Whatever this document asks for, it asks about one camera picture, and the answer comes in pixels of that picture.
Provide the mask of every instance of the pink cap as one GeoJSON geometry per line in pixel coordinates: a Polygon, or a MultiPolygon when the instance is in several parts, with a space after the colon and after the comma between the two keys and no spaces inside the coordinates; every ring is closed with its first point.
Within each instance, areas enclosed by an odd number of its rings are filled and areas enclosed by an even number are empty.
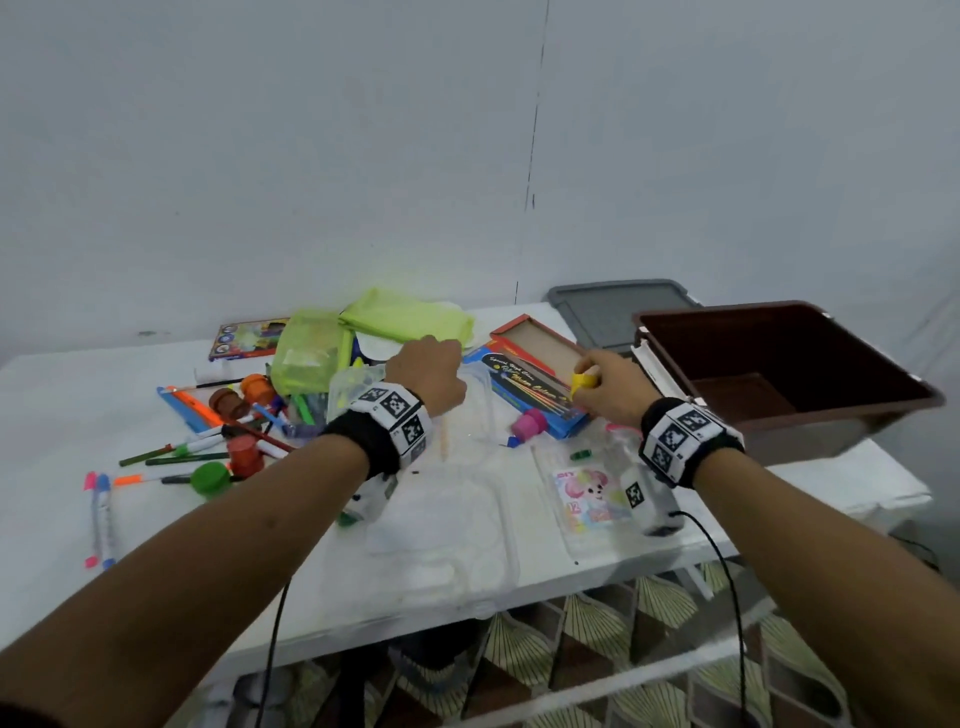
{"type": "Polygon", "coordinates": [[[528,409],[510,425],[510,431],[521,443],[525,443],[531,437],[546,432],[546,418],[538,409],[528,409]]]}

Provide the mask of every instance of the person's right forearm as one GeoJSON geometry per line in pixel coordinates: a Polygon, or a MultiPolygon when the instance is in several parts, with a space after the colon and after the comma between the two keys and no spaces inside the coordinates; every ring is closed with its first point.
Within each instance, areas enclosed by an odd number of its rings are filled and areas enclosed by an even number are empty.
{"type": "Polygon", "coordinates": [[[733,449],[710,455],[695,484],[790,622],[876,720],[956,724],[960,595],[946,581],[733,449]]]}

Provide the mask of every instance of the brown storage bin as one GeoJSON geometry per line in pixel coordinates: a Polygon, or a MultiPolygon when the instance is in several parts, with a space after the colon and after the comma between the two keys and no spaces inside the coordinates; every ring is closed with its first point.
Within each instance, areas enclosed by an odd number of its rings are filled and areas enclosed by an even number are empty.
{"type": "Polygon", "coordinates": [[[638,313],[677,384],[743,432],[764,465],[832,457],[908,412],[944,403],[810,303],[638,313]]]}

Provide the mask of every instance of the green marker cap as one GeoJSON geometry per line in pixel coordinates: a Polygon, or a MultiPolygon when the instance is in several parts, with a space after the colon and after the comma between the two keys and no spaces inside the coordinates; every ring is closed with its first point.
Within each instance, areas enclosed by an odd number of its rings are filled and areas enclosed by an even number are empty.
{"type": "Polygon", "coordinates": [[[230,471],[223,463],[206,463],[190,475],[190,485],[198,494],[210,500],[230,487],[230,471]]]}

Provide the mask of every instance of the person's left hand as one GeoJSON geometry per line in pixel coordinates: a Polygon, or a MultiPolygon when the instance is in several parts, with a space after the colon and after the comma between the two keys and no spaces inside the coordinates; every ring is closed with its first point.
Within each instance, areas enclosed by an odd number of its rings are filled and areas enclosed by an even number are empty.
{"type": "Polygon", "coordinates": [[[467,383],[457,377],[461,359],[459,341],[425,336],[403,345],[387,362],[383,380],[409,389],[423,400],[430,417],[437,417],[463,404],[467,396],[467,383]]]}

